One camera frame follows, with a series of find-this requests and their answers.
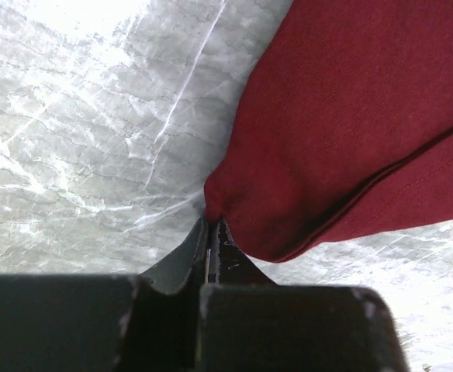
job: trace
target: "red cloth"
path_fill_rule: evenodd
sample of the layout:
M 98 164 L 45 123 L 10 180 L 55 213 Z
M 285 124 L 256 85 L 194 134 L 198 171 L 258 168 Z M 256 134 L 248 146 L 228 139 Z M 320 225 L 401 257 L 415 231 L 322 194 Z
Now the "red cloth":
M 295 0 L 205 193 L 273 262 L 453 219 L 453 1 Z

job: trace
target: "dark red garment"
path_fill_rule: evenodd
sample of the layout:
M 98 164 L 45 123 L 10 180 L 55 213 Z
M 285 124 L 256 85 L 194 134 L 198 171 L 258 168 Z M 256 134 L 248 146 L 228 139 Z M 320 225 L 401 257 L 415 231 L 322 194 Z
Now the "dark red garment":
M 453 1 L 295 0 L 205 193 L 274 262 L 453 219 Z

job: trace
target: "maroon fabric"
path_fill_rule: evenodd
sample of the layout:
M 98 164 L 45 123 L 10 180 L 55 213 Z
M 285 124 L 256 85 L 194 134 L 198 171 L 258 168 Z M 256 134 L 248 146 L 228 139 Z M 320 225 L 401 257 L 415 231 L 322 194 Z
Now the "maroon fabric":
M 274 262 L 453 219 L 453 1 L 295 0 L 205 193 Z

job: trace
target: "white marble vein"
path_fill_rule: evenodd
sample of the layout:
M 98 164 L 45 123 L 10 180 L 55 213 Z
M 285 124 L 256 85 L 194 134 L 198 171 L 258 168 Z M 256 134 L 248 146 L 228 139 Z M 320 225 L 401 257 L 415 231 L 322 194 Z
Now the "white marble vein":
M 136 272 L 172 250 L 289 5 L 0 0 L 0 272 Z M 375 288 L 412 370 L 453 372 L 453 222 L 258 264 Z

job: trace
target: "gray marble countertop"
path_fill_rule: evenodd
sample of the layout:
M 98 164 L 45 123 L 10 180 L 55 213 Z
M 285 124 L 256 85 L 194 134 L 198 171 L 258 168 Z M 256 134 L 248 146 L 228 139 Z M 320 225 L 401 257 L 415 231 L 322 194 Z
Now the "gray marble countertop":
M 289 0 L 0 0 L 0 272 L 139 272 L 201 214 Z M 364 284 L 411 369 L 453 372 L 453 221 L 256 261 Z

